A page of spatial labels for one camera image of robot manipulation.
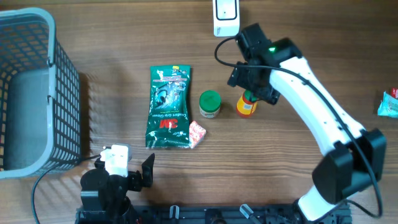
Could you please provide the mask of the yellow sauce bottle green cap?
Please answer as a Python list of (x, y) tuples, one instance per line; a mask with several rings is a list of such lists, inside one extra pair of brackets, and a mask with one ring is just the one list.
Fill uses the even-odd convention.
[(254, 96), (254, 94), (245, 90), (244, 93), (239, 98), (236, 103), (236, 112), (240, 117), (248, 118), (252, 116), (257, 107), (258, 97)]

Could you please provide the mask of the teal white tissue pack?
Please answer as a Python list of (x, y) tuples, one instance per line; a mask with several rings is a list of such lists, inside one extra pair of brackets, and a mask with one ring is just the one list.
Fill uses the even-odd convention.
[(390, 118), (398, 118), (397, 99), (393, 98), (391, 95), (384, 92), (381, 104), (377, 109), (377, 115), (387, 116)]

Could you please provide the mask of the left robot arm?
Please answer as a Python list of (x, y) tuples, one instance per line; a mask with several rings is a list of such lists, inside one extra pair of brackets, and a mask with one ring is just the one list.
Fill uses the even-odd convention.
[(140, 192), (153, 184), (155, 154), (141, 165), (141, 171), (129, 171), (126, 177), (110, 174), (105, 163), (95, 161), (95, 168), (86, 172), (81, 180), (82, 206), (76, 211), (76, 223), (142, 223), (142, 217), (134, 209), (128, 191)]

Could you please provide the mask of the green 3M gloves pack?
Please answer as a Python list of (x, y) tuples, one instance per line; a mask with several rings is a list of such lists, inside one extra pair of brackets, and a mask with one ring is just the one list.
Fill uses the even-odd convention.
[(150, 68), (150, 102), (146, 148), (189, 148), (189, 65), (157, 65)]

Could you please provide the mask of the green lid jar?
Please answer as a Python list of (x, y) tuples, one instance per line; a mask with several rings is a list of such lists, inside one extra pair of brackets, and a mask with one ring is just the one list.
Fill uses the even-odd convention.
[(214, 90), (204, 91), (199, 101), (200, 113), (205, 118), (215, 118), (220, 112), (221, 97)]

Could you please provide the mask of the red white toothpaste box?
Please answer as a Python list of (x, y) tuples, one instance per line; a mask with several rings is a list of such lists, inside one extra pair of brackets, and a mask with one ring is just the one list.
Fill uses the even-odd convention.
[(391, 89), (391, 96), (395, 99), (398, 99), (398, 89), (392, 88)]

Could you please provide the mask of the small red white carton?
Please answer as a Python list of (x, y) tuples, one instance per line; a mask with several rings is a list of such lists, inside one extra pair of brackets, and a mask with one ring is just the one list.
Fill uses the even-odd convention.
[(190, 148), (195, 148), (205, 137), (206, 129), (200, 126), (196, 121), (192, 121), (189, 126)]

